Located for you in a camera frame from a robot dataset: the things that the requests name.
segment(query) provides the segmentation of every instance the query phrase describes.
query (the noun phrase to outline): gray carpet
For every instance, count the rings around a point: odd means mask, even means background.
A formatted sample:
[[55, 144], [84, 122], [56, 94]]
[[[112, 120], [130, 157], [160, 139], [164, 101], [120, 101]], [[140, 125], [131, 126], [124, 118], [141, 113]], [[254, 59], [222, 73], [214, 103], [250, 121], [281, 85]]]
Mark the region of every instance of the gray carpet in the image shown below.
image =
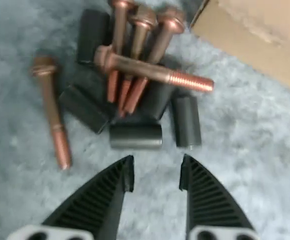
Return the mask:
[[[192, 14], [188, 4], [170, 3]], [[45, 49], [63, 66], [62, 81], [69, 81], [78, 19], [92, 6], [110, 9], [103, 0], [0, 0], [0, 240], [42, 222], [128, 154], [135, 156], [135, 192], [126, 195], [117, 239], [182, 240], [186, 192], [178, 183], [184, 153], [224, 184], [262, 239], [290, 240], [290, 91], [188, 30], [173, 38], [167, 52], [193, 63], [191, 73], [215, 81], [212, 94], [197, 94], [203, 146], [177, 149], [168, 112], [163, 147], [151, 152], [111, 150], [107, 132], [96, 136], [65, 114], [74, 166], [57, 169], [39, 88], [28, 69], [36, 50]]]

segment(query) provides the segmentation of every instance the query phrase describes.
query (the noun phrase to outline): cylindrical spacer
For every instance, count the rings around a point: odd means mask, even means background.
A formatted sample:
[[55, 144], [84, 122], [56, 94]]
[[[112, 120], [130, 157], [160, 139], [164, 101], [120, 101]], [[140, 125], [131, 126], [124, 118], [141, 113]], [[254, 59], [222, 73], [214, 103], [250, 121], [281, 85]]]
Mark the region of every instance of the cylindrical spacer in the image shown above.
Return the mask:
[[197, 98], [178, 96], [172, 99], [172, 114], [177, 147], [201, 145], [201, 133]]
[[100, 134], [111, 121], [105, 106], [76, 86], [68, 86], [59, 101], [96, 134]]
[[118, 149], [159, 149], [162, 146], [160, 124], [117, 124], [109, 130], [110, 146]]
[[98, 46], [109, 44], [110, 16], [106, 12], [86, 9], [81, 15], [76, 59], [79, 64], [93, 66]]
[[160, 120], [177, 87], [158, 81], [151, 81], [140, 101], [139, 110], [146, 116]]

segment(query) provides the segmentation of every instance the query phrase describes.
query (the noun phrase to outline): threaded shaft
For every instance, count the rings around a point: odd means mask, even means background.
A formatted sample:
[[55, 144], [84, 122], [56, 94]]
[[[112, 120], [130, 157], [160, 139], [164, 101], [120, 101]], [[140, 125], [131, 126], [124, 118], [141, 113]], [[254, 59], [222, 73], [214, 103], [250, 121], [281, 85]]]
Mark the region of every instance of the threaded shaft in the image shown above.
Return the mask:
[[111, 71], [108, 77], [108, 86], [107, 86], [107, 100], [110, 103], [116, 101], [116, 91], [118, 85], [118, 71]]
[[118, 104], [118, 109], [120, 111], [123, 111], [124, 109], [124, 105], [125, 105], [125, 101], [131, 86], [131, 81], [132, 81], [132, 76], [131, 75], [127, 75], [122, 83], [121, 86], [121, 91], [120, 91], [120, 99], [119, 99], [119, 104]]
[[214, 89], [214, 82], [211, 79], [178, 71], [171, 72], [168, 83], [201, 92], [211, 92]]
[[65, 129], [62, 125], [54, 126], [51, 130], [57, 162], [62, 170], [71, 166], [71, 157]]
[[138, 78], [135, 81], [135, 84], [132, 89], [133, 91], [130, 92], [130, 95], [128, 96], [126, 105], [124, 107], [124, 110], [126, 112], [132, 114], [135, 111], [148, 81], [149, 80], [146, 77]]

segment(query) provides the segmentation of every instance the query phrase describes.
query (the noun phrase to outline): bolt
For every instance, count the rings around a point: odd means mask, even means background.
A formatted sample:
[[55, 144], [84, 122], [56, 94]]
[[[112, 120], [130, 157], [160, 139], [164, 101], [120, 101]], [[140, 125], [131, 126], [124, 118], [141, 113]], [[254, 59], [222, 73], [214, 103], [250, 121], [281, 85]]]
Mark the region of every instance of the bolt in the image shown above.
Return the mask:
[[[136, 14], [129, 18], [129, 21], [136, 26], [130, 57], [132, 59], [139, 59], [148, 32], [156, 26], [156, 14], [150, 7], [141, 4], [138, 6]], [[133, 75], [126, 75], [122, 83], [118, 103], [118, 109], [121, 116], [124, 116], [123, 107], [131, 86], [132, 79]]]
[[126, 74], [203, 92], [210, 92], [214, 88], [214, 82], [209, 78], [181, 73], [163, 66], [117, 55], [113, 53], [111, 46], [99, 46], [96, 50], [94, 63], [105, 73], [118, 70]]
[[[128, 11], [135, 7], [134, 0], [112, 0], [111, 4], [115, 9], [115, 26], [112, 47], [117, 54], [122, 53]], [[118, 85], [118, 71], [113, 71], [108, 77], [107, 100], [111, 103], [116, 101]]]
[[[173, 34], [181, 34], [184, 32], [185, 14], [175, 6], [169, 6], [164, 12], [158, 15], [158, 23], [162, 25], [162, 29], [151, 49], [146, 62], [157, 64], [163, 57]], [[148, 83], [147, 78], [138, 78], [130, 91], [126, 100], [124, 110], [133, 113]]]
[[58, 165], [62, 170], [68, 169], [71, 165], [69, 146], [53, 90], [52, 75], [56, 72], [56, 64], [51, 57], [39, 56], [34, 59], [31, 71], [39, 79]]

